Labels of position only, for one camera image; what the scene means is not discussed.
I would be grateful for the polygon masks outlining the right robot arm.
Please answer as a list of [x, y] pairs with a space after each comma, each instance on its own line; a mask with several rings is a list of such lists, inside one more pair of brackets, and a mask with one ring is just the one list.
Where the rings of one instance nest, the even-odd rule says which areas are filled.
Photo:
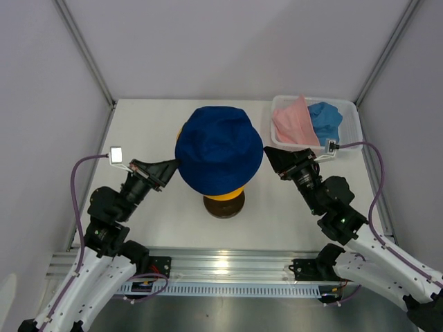
[[265, 147], [264, 153], [281, 180], [295, 183], [331, 241], [316, 258], [318, 276], [356, 282], [396, 304], [422, 331], [441, 331], [442, 273], [378, 232], [371, 214], [350, 205], [355, 195], [345, 178], [322, 178], [312, 150]]

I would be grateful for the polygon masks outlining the dark blue bucket hat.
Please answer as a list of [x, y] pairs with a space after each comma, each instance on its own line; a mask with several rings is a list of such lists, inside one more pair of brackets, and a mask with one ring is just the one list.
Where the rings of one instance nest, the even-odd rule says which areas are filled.
[[204, 106], [192, 113], [176, 140], [182, 179], [204, 196], [230, 194], [245, 186], [263, 159], [263, 142], [245, 110]]

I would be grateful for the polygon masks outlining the yellow bucket hat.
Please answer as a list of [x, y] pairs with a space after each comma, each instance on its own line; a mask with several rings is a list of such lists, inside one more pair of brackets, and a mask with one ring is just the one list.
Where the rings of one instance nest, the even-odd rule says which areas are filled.
[[175, 157], [179, 173], [194, 191], [215, 201], [228, 201], [244, 190], [250, 167], [240, 165], [250, 155], [250, 140], [229, 130], [186, 129], [177, 135]]

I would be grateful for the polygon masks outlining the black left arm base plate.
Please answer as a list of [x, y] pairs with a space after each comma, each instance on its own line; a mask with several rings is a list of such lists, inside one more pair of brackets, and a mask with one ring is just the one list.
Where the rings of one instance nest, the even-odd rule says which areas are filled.
[[143, 268], [144, 273], [158, 273], [170, 276], [172, 258], [168, 256], [151, 256]]

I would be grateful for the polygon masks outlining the pink bucket hat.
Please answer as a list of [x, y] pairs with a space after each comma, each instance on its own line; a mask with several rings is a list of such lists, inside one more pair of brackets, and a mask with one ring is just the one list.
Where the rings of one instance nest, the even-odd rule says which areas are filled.
[[289, 106], [275, 109], [272, 121], [275, 126], [275, 136], [279, 142], [320, 146], [303, 95], [297, 97]]

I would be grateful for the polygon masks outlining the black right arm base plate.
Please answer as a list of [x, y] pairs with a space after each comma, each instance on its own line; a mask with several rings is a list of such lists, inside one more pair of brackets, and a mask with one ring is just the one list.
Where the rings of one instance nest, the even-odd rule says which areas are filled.
[[317, 259], [293, 259], [288, 269], [294, 274], [296, 281], [338, 282], [340, 280], [331, 266], [318, 262]]

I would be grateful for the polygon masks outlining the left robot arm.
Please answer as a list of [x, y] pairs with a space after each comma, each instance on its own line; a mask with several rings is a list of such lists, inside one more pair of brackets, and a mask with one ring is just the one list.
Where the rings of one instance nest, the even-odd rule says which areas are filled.
[[161, 191], [179, 167], [176, 159], [144, 163], [133, 159], [125, 167], [127, 178], [116, 191], [94, 190], [86, 229], [78, 228], [80, 249], [61, 286], [44, 310], [24, 320], [19, 331], [88, 331], [97, 315], [127, 281], [147, 278], [149, 283], [169, 274], [160, 273], [145, 246], [126, 239], [124, 224], [149, 191]]

